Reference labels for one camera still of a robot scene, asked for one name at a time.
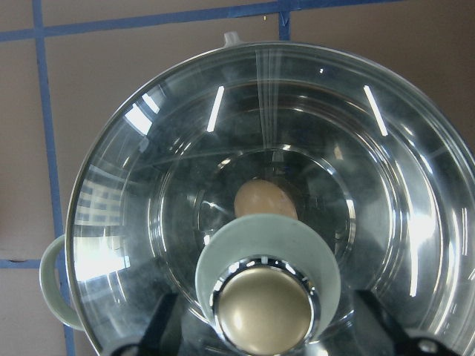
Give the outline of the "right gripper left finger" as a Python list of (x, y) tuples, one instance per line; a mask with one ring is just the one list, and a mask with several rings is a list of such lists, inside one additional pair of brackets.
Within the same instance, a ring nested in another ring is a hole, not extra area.
[(107, 355), (178, 355), (183, 303), (178, 293), (164, 294), (140, 337), (126, 337), (107, 347)]

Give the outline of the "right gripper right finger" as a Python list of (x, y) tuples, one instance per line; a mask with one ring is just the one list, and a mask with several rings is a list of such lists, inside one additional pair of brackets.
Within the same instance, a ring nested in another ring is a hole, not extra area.
[(352, 350), (357, 355), (473, 355), (420, 329), (405, 328), (370, 290), (353, 292)]

